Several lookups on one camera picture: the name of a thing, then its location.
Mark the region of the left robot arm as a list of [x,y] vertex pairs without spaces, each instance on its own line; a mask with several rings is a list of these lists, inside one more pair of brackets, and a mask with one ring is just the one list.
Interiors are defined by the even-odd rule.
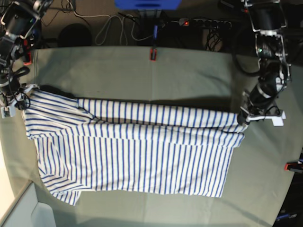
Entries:
[[281,2],[244,0],[242,3],[255,34],[259,70],[245,73],[258,77],[258,81],[250,92],[243,91],[237,121],[247,126],[252,121],[271,119],[274,126],[282,126],[285,113],[277,107],[276,99],[286,89],[291,75],[282,34],[287,22]]

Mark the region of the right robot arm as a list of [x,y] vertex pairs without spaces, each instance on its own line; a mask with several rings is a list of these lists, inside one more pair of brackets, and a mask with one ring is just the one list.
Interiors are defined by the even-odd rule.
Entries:
[[41,32],[34,35],[33,45],[25,45],[24,41],[33,34],[36,25],[52,5],[52,0],[14,0],[0,17],[3,33],[0,36],[0,94],[3,97],[4,108],[16,107],[25,110],[30,102],[25,91],[25,85],[19,78],[29,73],[29,68],[23,66],[13,70],[16,60],[27,57],[41,40]]

